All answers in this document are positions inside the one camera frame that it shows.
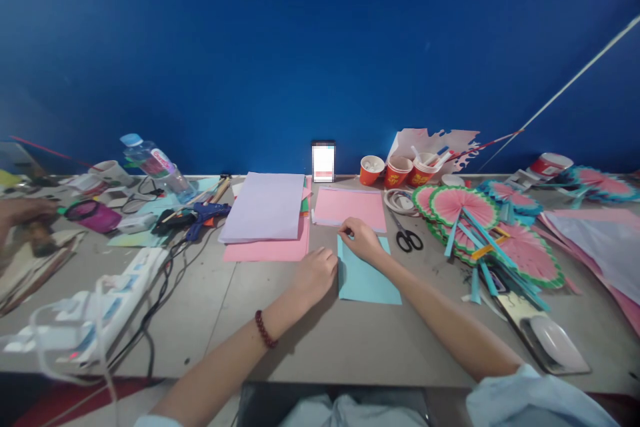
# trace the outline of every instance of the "scissors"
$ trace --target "scissors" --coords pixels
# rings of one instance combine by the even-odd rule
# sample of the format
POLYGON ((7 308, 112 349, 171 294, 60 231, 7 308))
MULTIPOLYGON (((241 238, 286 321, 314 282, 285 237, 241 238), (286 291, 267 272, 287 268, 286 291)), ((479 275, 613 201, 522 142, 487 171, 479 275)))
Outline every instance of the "scissors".
POLYGON ((391 218, 393 218, 395 224, 398 226, 398 233, 395 236, 395 241, 398 243, 398 247, 400 247, 400 250, 407 253, 411 252, 414 249, 422 250, 424 245, 422 243, 422 240, 420 240, 420 237, 414 234, 411 230, 405 230, 405 228, 400 225, 400 222, 398 222, 398 219, 395 217, 391 209, 389 209, 389 213, 391 214, 391 218))

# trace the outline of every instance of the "glue gun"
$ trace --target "glue gun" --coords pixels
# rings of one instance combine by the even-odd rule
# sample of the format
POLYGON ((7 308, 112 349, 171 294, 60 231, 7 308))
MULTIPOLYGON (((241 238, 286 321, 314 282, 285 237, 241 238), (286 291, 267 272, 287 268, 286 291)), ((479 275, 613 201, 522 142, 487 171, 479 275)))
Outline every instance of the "glue gun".
POLYGON ((229 215, 231 207, 229 207, 228 203, 209 203, 205 205, 203 202, 196 202, 193 204, 193 211, 197 214, 197 219, 187 232, 185 237, 187 242, 198 240, 202 225, 210 218, 229 215))

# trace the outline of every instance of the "hand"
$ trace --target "hand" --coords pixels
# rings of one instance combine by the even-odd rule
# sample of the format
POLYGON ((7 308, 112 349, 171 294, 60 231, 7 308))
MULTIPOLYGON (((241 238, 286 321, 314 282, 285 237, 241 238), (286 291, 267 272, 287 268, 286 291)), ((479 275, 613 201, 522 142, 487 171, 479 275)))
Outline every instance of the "hand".
POLYGON ((320 247, 309 252, 296 266, 289 292, 305 312, 320 302, 333 285, 338 257, 331 249, 320 247))
POLYGON ((360 219, 353 217, 346 219, 338 230, 338 234, 354 254, 371 265, 387 253, 380 245, 373 229, 360 219), (347 232, 351 233, 353 239, 347 235, 347 232))
POLYGON ((0 220, 12 227, 40 217, 48 219, 56 211, 57 204, 47 199, 0 200, 0 220))

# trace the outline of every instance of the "shirt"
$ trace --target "shirt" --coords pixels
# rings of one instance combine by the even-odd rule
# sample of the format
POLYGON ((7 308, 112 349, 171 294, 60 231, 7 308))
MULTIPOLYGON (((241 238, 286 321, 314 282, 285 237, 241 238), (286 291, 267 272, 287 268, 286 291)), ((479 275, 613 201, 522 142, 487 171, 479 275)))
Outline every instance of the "shirt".
MULTIPOLYGON (((467 397, 474 427, 617 427, 584 392, 524 365, 514 375, 488 377, 467 397)), ((331 403, 326 395, 298 402, 280 427, 416 427, 427 423, 404 407, 360 405, 349 396, 331 403)), ((181 427, 173 419, 144 416, 135 427, 181 427)))

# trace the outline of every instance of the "hammer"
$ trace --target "hammer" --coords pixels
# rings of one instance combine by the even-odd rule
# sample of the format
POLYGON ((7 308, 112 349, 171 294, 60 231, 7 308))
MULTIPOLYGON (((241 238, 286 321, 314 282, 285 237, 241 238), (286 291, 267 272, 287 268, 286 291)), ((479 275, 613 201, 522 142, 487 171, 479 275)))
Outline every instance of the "hammer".
POLYGON ((31 251, 36 258, 48 257, 58 250, 55 240, 51 237, 51 229, 39 220, 27 224, 27 238, 31 244, 31 251))

